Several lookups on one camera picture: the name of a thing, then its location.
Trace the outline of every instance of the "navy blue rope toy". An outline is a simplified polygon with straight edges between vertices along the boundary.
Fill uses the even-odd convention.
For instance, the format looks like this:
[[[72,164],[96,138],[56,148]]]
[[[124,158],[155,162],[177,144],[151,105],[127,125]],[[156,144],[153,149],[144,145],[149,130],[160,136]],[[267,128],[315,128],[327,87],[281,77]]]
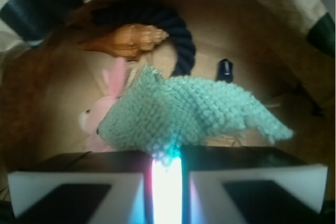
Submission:
[[[92,11],[92,22],[96,26],[116,27],[131,23],[154,25],[166,31],[175,46],[177,61],[172,76],[190,75],[195,65],[196,48],[192,35],[183,19],[171,8],[145,0],[121,0]]]

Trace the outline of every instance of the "crochet texture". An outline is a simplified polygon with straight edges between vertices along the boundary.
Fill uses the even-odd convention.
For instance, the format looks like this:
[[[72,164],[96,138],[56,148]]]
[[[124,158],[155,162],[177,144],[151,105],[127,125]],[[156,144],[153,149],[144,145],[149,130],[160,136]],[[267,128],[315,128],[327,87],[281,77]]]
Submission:
[[[145,66],[97,132],[117,150],[145,151],[169,164],[181,145],[204,144],[210,136],[235,135],[247,128],[257,129],[271,143],[293,134],[235,84],[188,76],[164,79]]]

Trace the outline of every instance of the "crocheted toy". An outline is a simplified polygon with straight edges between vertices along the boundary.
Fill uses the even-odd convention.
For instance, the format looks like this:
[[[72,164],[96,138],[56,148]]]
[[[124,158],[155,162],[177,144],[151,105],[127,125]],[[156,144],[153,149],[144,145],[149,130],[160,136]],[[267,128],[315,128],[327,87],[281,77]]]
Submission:
[[[145,151],[169,164],[182,144],[200,145],[210,136],[236,135],[247,128],[256,128],[272,144],[293,135],[251,93],[232,83],[164,79],[145,66],[97,132],[117,150]]]
[[[113,149],[96,134],[99,122],[106,116],[109,109],[121,95],[126,78],[126,61],[117,58],[110,71],[103,71],[103,78],[108,86],[108,95],[96,101],[90,110],[79,115],[80,126],[89,136],[86,139],[86,150],[93,152],[108,152]]]
[[[92,12],[97,26],[112,25],[118,28],[125,24],[154,25],[169,34],[169,40],[177,52],[177,62],[172,76],[190,75],[195,64],[195,45],[191,33],[178,13],[159,3],[146,0],[120,0],[109,7]]]

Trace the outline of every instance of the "plush toy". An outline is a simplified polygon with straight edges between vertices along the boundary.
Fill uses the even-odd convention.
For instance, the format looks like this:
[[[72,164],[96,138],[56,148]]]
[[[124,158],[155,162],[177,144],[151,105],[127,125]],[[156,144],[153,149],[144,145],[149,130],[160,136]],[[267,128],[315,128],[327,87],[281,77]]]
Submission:
[[[106,116],[109,109],[120,97],[126,80],[126,61],[117,58],[112,69],[103,71],[103,78],[108,87],[108,95],[96,101],[90,110],[79,115],[80,126],[89,136],[86,139],[86,150],[93,152],[108,152],[113,149],[96,134],[98,124]]]
[[[97,133],[117,150],[141,150],[169,164],[182,144],[257,129],[271,143],[292,137],[251,93],[232,83],[196,77],[164,79],[145,66],[100,122]]]

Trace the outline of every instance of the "bunny ear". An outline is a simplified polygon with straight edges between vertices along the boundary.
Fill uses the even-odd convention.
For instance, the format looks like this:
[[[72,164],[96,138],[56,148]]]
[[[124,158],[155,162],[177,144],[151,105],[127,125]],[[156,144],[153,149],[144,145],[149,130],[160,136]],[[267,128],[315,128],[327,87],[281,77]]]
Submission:
[[[116,58],[107,82],[109,85],[109,95],[111,97],[118,98],[121,95],[125,85],[126,70],[125,58]]]

